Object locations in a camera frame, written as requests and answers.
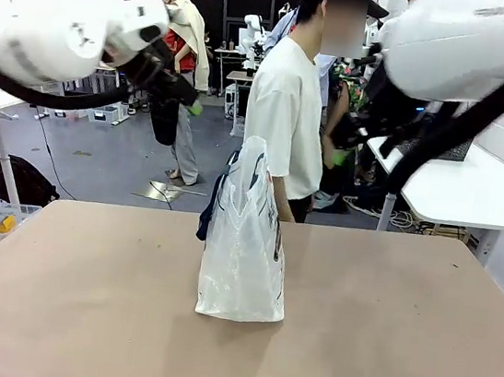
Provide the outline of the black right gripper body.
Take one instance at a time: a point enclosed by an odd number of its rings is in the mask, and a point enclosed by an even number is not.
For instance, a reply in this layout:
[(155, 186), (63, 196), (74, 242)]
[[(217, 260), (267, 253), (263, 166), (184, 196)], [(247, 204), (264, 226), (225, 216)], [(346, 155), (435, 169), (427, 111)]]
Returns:
[(349, 150), (364, 144), (373, 131), (375, 121), (368, 113), (346, 112), (331, 131), (333, 146), (339, 150)]

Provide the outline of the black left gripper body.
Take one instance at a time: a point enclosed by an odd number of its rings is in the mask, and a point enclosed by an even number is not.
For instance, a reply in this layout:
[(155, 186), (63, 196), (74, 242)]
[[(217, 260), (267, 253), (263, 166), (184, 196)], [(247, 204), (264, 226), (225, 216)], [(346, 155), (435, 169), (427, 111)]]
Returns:
[(153, 42), (123, 64), (123, 74), (134, 87), (157, 98), (192, 106), (198, 100), (198, 91), (176, 73), (174, 64), (169, 46)]

